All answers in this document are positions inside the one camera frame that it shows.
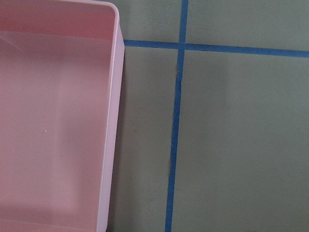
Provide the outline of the pink plastic bin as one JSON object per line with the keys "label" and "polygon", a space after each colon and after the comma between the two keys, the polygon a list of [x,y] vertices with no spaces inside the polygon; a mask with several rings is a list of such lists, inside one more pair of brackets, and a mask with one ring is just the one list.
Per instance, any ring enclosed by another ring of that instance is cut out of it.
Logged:
{"label": "pink plastic bin", "polygon": [[112,3],[1,1],[1,231],[106,231],[124,53]]}

